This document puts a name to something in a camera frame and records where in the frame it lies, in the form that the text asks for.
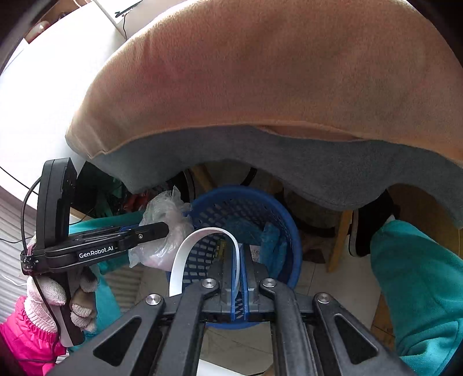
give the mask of white strap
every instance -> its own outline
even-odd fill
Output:
[[[172,266],[172,272],[170,274],[169,296],[181,294],[181,286],[183,283],[183,270],[185,269],[185,264],[187,263],[188,255],[190,254],[191,249],[197,242],[211,234],[225,234],[229,236],[233,242],[233,246],[235,247],[236,272],[234,286],[235,296],[233,296],[233,299],[236,299],[236,295],[238,294],[239,290],[240,266],[238,242],[236,241],[235,237],[232,234],[230,234],[227,230],[223,230],[218,227],[206,227],[196,230],[195,232],[188,235],[187,238],[182,242],[177,251],[177,255],[175,256],[174,265]]]

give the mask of gloved hand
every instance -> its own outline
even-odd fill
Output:
[[[66,293],[63,287],[46,276],[37,276],[45,299],[50,305],[62,306],[66,304]],[[85,267],[79,276],[80,287],[74,293],[71,302],[71,320],[82,330],[94,332],[96,329],[96,300],[95,291],[98,279],[90,268]],[[32,277],[27,279],[27,298],[24,309],[29,320],[39,329],[49,333],[56,333],[57,327],[48,312]]]

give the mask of clear plastic bag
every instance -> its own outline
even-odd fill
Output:
[[[129,250],[130,267],[142,263],[151,268],[171,271],[180,244],[194,230],[190,216],[183,215],[190,210],[191,205],[180,199],[177,187],[172,192],[162,192],[152,199],[140,226],[165,222],[169,226],[169,234],[163,239],[142,243]]]

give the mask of metal bolt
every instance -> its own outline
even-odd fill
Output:
[[[265,287],[272,288],[276,286],[276,281],[273,278],[265,278],[262,281],[262,285],[264,285]]]
[[[206,278],[201,281],[201,285],[205,288],[214,288],[217,285],[217,281],[213,278]]]
[[[320,293],[317,295],[317,300],[322,304],[328,304],[331,302],[331,296],[327,293]]]
[[[159,303],[161,303],[161,296],[158,295],[158,294],[149,294],[146,299],[145,299],[145,302],[147,304],[149,304],[150,306],[157,306]]]

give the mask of black shoe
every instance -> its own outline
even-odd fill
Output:
[[[386,223],[392,214],[397,219],[399,210],[387,191],[384,191],[373,202],[354,210],[349,238],[351,256],[364,257],[370,254],[370,242],[373,234]]]

